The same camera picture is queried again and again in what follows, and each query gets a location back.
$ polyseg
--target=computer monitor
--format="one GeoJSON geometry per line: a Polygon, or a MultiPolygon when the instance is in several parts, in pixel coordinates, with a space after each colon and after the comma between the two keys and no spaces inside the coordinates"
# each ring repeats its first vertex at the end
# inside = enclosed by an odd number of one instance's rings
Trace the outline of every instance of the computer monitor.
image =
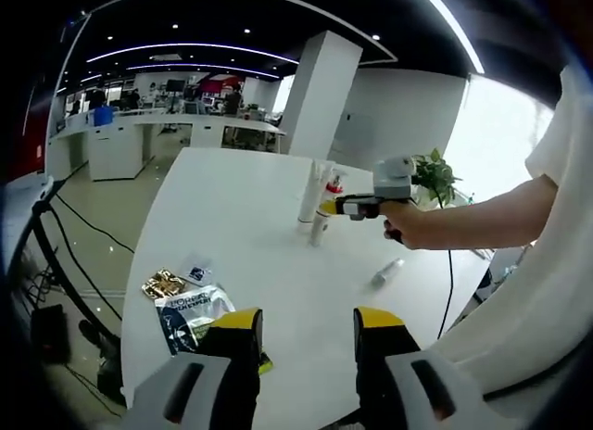
{"type": "Polygon", "coordinates": [[[185,81],[182,80],[168,80],[167,81],[167,92],[183,92],[185,87],[185,81]]]}

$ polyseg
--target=blue container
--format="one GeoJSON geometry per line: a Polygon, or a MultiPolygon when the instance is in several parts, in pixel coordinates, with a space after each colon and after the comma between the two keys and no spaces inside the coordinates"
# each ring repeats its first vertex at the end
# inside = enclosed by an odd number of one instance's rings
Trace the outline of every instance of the blue container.
{"type": "Polygon", "coordinates": [[[111,124],[113,122],[113,107],[97,107],[93,116],[95,126],[105,126],[106,124],[111,124]]]}

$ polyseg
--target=white sleeve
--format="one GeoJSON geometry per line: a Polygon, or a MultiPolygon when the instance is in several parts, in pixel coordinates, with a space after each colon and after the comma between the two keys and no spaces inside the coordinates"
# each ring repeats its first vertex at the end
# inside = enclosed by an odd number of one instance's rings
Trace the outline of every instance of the white sleeve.
{"type": "Polygon", "coordinates": [[[568,155],[573,130],[574,84],[572,73],[565,69],[561,75],[562,97],[544,137],[525,161],[525,167],[533,178],[543,174],[560,185],[568,155]]]}

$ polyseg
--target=potted plant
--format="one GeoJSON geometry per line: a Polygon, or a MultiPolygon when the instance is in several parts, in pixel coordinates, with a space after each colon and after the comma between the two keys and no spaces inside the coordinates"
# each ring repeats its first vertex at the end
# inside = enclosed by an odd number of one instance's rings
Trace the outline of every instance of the potted plant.
{"type": "Polygon", "coordinates": [[[415,155],[416,174],[411,177],[416,185],[414,201],[421,209],[443,207],[455,199],[453,184],[460,180],[435,148],[430,155],[415,155]]]}

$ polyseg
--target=ceiling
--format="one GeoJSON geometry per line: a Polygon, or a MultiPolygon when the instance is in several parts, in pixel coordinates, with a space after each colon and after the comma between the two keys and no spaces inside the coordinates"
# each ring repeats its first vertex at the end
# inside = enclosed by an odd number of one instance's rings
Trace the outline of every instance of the ceiling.
{"type": "MultiPolygon", "coordinates": [[[[128,68],[158,64],[151,57],[164,54],[180,57],[167,63],[217,65],[221,69],[200,69],[221,73],[233,72],[230,67],[236,67],[252,70],[237,74],[275,80],[294,74],[297,65],[212,46],[162,46],[90,63],[87,60],[140,45],[194,43],[244,47],[298,61],[306,41],[326,30],[362,46],[362,63],[397,57],[397,62],[362,67],[427,70],[461,77],[475,72],[453,30],[428,0],[298,0],[334,18],[289,0],[119,0],[103,7],[112,0],[83,1],[80,10],[99,8],[91,13],[70,57],[69,74],[62,81],[62,86],[70,89],[97,74],[106,79],[130,76],[138,70],[128,68]],[[371,40],[373,34],[378,34],[380,41],[371,40]]],[[[514,0],[442,1],[466,31],[486,76],[555,102],[563,62],[551,31],[540,20],[514,0]]],[[[80,13],[74,17],[82,19],[80,13]]],[[[171,66],[172,70],[197,68],[171,66]]]]}

